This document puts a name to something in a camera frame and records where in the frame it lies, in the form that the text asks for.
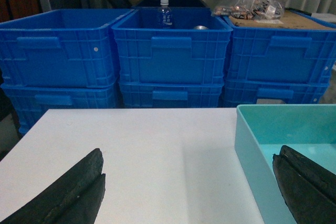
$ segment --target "bottle cap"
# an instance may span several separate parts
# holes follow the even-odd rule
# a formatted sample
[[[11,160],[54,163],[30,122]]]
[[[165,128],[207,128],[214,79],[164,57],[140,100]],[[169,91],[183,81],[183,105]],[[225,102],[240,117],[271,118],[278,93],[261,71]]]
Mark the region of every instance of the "bottle cap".
[[[168,5],[169,4],[169,0],[161,0],[161,5]]]

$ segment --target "blue plastic crate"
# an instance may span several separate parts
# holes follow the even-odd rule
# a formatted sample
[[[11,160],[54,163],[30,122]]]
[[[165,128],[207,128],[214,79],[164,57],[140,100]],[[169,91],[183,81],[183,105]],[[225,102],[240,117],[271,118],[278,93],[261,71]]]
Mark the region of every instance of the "blue plastic crate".
[[[107,87],[119,76],[110,27],[129,9],[62,9],[0,24],[7,85]]]
[[[296,224],[272,168],[288,145],[336,173],[336,105],[241,105],[235,150],[265,224]]]
[[[232,29],[206,8],[173,9],[174,29],[159,29],[156,10],[140,8],[112,28],[120,81],[222,84]],[[195,30],[203,25],[209,30]]]
[[[12,101],[23,134],[48,109],[108,109],[120,107],[118,83],[100,89],[31,88],[2,84],[1,88]]]
[[[222,85],[119,83],[127,108],[215,108]]]
[[[226,80],[223,107],[256,104],[258,99],[282,100],[288,104],[318,103],[328,84],[293,84]]]
[[[336,25],[297,13],[327,26]],[[336,60],[336,30],[233,28],[225,63],[228,80],[328,83]]]
[[[134,5],[133,8],[143,8],[143,7],[160,7],[161,0],[142,0],[138,4]],[[169,7],[207,7],[203,0],[169,0]]]

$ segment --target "bottle label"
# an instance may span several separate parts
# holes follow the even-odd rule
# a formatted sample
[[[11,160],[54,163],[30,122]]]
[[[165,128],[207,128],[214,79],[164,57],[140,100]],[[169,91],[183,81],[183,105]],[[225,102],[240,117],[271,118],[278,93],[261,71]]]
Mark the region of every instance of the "bottle label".
[[[169,14],[161,14],[159,18],[159,24],[161,28],[171,28],[173,25],[173,15],[171,13]]]

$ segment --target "stacked crates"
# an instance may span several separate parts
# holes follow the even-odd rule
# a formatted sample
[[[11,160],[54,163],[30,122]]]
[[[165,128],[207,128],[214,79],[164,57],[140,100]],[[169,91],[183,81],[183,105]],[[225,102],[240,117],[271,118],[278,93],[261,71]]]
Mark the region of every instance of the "stacked crates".
[[[111,26],[129,9],[62,9],[0,24],[2,89],[25,134],[48,109],[116,108]]]
[[[208,8],[172,8],[172,13],[173,29],[159,28],[156,8],[138,8],[112,27],[127,108],[218,106],[232,29]]]
[[[319,102],[336,60],[335,29],[237,27],[224,19],[233,29],[225,63],[224,107],[255,104],[258,99]]]

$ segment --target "plastic bag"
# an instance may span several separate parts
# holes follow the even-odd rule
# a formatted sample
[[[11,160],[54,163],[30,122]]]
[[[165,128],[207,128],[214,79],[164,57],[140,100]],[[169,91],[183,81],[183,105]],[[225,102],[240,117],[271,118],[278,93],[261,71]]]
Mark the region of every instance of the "plastic bag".
[[[280,19],[287,0],[221,0],[213,10],[214,16],[239,19]]]

